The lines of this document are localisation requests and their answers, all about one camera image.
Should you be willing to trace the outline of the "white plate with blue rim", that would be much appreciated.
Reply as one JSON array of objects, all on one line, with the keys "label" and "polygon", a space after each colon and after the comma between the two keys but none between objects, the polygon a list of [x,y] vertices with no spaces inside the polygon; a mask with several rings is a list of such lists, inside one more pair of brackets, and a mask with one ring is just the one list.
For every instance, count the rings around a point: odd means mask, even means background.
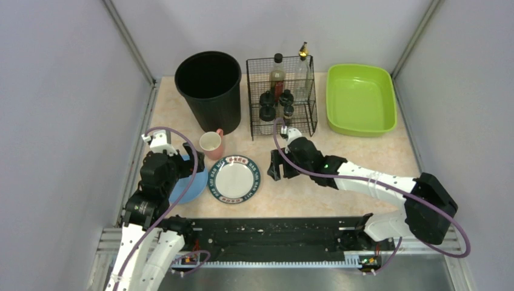
[{"label": "white plate with blue rim", "polygon": [[253,197],[262,184],[257,164],[242,155],[230,155],[216,161],[208,174],[207,187],[218,201],[240,204]]}]

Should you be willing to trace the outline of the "pink ceramic mug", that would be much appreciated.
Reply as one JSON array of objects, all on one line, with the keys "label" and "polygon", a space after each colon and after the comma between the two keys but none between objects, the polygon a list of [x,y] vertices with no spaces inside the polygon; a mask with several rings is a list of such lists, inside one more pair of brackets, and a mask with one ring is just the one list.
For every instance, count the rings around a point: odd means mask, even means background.
[{"label": "pink ceramic mug", "polygon": [[223,136],[223,129],[217,129],[214,132],[206,132],[200,137],[199,146],[206,157],[215,161],[222,157],[224,151]]}]

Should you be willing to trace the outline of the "small dark spice jar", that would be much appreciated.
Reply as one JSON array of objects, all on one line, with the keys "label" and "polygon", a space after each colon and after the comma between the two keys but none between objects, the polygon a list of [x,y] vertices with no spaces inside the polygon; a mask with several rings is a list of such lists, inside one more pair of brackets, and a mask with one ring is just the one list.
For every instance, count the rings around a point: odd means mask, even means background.
[{"label": "small dark spice jar", "polygon": [[284,119],[284,124],[286,126],[289,126],[291,124],[291,121],[292,121],[292,118],[293,118],[293,115],[294,115],[294,111],[295,111],[294,106],[292,106],[292,105],[284,106],[284,109],[283,109],[283,119]]}]

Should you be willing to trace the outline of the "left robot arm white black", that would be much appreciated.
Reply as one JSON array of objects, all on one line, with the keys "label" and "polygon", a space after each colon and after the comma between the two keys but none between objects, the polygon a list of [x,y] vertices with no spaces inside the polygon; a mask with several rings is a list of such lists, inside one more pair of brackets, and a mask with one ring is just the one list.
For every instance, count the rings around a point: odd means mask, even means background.
[{"label": "left robot arm white black", "polygon": [[169,197],[182,178],[194,179],[204,155],[183,144],[185,160],[170,145],[151,149],[140,168],[140,181],[125,205],[122,238],[106,290],[158,290],[172,261],[192,235],[192,222],[167,218]]}]

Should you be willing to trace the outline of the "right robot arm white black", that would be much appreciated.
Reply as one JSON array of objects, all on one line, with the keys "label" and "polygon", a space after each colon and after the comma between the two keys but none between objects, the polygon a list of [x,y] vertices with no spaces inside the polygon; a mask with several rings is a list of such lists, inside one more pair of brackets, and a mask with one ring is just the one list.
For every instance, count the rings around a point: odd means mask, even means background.
[{"label": "right robot arm white black", "polygon": [[438,246],[458,210],[438,178],[429,173],[412,178],[373,171],[340,156],[323,155],[305,137],[270,154],[268,174],[275,181],[304,174],[321,187],[358,192],[394,205],[392,212],[364,216],[360,228],[374,241],[414,236]]}]

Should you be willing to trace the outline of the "spice jar black lid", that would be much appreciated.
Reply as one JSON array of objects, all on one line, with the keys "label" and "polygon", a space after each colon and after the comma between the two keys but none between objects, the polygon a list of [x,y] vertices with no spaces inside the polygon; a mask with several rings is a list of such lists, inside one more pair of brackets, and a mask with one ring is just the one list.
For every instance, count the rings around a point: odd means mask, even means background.
[{"label": "spice jar black lid", "polygon": [[269,134],[272,129],[273,122],[276,118],[276,110],[274,106],[261,106],[259,109],[259,127],[260,134]]},{"label": "spice jar black lid", "polygon": [[279,96],[279,104],[283,107],[292,105],[294,102],[294,96],[289,89],[285,89]]},{"label": "spice jar black lid", "polygon": [[274,94],[269,90],[262,93],[259,97],[259,105],[261,107],[273,107],[275,105]]}]

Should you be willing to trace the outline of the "dark sauce bottle black cap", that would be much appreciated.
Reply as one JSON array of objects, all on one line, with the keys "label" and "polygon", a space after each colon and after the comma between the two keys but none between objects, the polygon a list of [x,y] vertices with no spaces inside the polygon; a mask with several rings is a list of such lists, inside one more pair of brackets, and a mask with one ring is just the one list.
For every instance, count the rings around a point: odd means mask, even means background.
[{"label": "dark sauce bottle black cap", "polygon": [[279,102],[280,96],[284,92],[285,70],[283,64],[283,55],[276,53],[273,57],[274,63],[270,72],[270,91],[273,93],[275,102]]}]

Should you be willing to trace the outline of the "clear glass bottle gold cap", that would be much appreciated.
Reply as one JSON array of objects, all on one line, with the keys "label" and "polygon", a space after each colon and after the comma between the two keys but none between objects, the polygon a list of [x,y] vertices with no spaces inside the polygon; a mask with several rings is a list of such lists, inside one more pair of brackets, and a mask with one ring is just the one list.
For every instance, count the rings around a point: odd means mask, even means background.
[{"label": "clear glass bottle gold cap", "polygon": [[308,101],[312,90],[311,56],[307,48],[307,42],[303,42],[298,52],[298,62],[295,68],[295,100]]}]

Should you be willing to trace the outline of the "blue plastic plate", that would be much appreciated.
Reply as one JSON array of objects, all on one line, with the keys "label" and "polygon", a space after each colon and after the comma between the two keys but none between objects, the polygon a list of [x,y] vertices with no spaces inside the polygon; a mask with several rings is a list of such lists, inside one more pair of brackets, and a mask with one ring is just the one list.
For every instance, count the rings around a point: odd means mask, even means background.
[{"label": "blue plastic plate", "polygon": [[[208,170],[205,168],[203,172],[196,173],[190,187],[187,189],[178,204],[185,204],[196,199],[205,189],[208,179]],[[167,197],[170,204],[174,203],[182,194],[184,189],[190,183],[192,175],[180,178],[173,186],[167,188]]]}]

